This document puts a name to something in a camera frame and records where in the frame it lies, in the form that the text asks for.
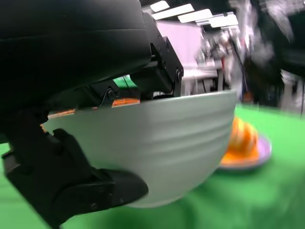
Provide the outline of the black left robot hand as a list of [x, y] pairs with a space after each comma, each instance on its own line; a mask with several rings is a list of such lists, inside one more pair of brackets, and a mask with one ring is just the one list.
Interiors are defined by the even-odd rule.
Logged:
[[148, 194], [139, 176], [96, 169], [74, 136], [42, 128], [51, 112], [102, 106], [127, 74], [145, 99], [181, 94], [182, 64], [138, 0], [1, 1], [4, 173], [52, 229]]

